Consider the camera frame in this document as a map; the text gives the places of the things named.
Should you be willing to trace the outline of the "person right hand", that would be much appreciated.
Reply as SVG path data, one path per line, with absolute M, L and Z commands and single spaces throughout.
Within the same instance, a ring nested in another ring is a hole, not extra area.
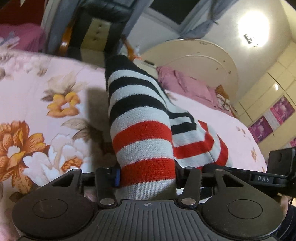
M 280 207 L 283 212 L 283 216 L 285 217 L 287 215 L 289 203 L 292 200 L 290 196 L 282 196 L 280 199 Z

